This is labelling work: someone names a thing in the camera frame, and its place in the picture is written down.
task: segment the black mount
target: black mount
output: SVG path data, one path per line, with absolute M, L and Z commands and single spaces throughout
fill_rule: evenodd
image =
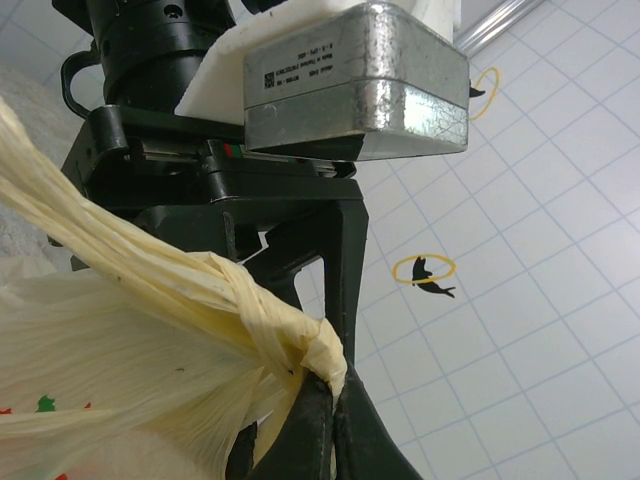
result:
M 243 0 L 251 12 L 282 1 Z M 353 369 L 368 225 L 354 165 L 254 155 L 244 150 L 242 127 L 173 115 L 207 49 L 235 24 L 226 0 L 53 6 L 94 37 L 91 50 L 69 57 L 61 71 L 65 102 L 85 118 L 63 172 L 86 198 L 184 251 L 246 260 L 260 285 L 297 308 L 295 275 L 324 260 L 325 312 L 349 363 L 337 411 L 327 386 L 309 374 L 255 469 L 256 426 L 239 434 L 227 480 L 328 479 L 332 441 L 341 480 L 418 479 Z M 89 112 L 70 86 L 97 64 L 107 105 Z M 258 232 L 267 232 L 264 249 Z

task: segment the black cat figure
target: black cat figure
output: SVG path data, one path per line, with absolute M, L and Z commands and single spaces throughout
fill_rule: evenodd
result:
M 471 86 L 471 80 L 469 80 L 469 98 L 478 98 L 487 93 L 485 90 L 478 90 Z
M 427 260 L 425 258 L 416 258 L 416 261 L 413 263 L 413 277 L 411 278 L 411 280 L 415 282 L 418 280 L 426 280 L 433 276 L 433 272 L 425 270 L 424 266 L 426 263 Z M 451 290 L 455 290 L 456 287 L 440 288 L 440 286 L 436 282 L 413 283 L 412 285 L 414 287 L 418 286 L 425 292 L 442 293 L 448 297 L 456 298 L 455 295 L 451 293 Z

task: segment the plastic bag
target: plastic bag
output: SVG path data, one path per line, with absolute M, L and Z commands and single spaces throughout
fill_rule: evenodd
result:
M 272 412 L 264 455 L 306 369 L 339 396 L 346 361 L 326 319 L 83 198 L 1 99 L 0 200 L 92 267 L 0 264 L 0 478 L 78 464 L 84 478 L 126 478 L 109 458 L 126 440 L 141 478 L 223 479 L 238 432 Z

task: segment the silver metal housing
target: silver metal housing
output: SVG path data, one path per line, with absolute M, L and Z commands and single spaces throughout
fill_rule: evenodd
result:
M 358 160 L 467 146 L 467 58 L 393 4 L 366 2 L 256 48 L 244 92 L 250 150 L 362 135 Z

